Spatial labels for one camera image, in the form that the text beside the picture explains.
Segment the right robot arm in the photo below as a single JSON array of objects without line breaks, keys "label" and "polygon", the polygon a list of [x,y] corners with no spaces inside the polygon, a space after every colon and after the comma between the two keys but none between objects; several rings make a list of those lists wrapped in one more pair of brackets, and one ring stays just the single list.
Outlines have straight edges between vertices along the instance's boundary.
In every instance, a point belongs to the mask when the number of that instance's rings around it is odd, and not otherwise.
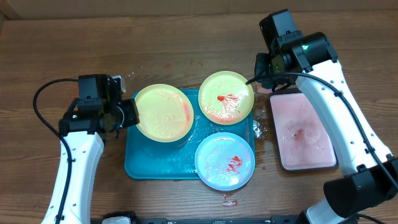
[{"label": "right robot arm", "polygon": [[324,125],[343,173],[324,184],[324,199],[296,221],[356,223],[365,209],[397,195],[397,158],[364,117],[325,34],[303,35],[286,9],[269,14],[259,27],[268,51],[257,54],[254,81],[273,92],[297,86]]}]

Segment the yellow plate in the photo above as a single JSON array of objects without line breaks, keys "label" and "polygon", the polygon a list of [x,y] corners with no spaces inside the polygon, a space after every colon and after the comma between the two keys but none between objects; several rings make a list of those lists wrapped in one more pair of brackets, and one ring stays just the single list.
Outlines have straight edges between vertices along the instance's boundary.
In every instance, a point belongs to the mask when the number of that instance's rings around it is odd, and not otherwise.
[{"label": "yellow plate", "polygon": [[134,97],[139,114],[138,130],[157,142],[174,142],[188,134],[193,125],[193,106],[181,90],[154,84]]}]

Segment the pink sponge with dark scourer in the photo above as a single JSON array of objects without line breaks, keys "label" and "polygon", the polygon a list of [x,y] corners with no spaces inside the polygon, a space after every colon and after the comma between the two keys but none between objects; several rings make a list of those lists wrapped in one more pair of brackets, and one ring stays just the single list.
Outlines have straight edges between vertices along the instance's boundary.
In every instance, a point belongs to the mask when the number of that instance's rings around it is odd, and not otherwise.
[{"label": "pink sponge with dark scourer", "polygon": [[271,90],[271,89],[263,88],[261,84],[258,84],[258,86],[257,86],[257,92],[258,92],[258,93],[264,93],[264,94],[270,94],[270,93],[272,93],[272,90]]}]

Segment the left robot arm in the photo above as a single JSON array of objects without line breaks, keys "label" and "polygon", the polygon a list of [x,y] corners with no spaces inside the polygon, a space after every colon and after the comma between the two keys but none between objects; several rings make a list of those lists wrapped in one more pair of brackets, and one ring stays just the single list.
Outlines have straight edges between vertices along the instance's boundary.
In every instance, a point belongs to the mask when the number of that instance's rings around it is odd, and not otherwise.
[{"label": "left robot arm", "polygon": [[44,223],[90,223],[95,174],[107,135],[139,123],[135,101],[122,98],[122,76],[81,75],[75,82],[79,96],[57,129],[38,115],[60,140],[60,163]]}]

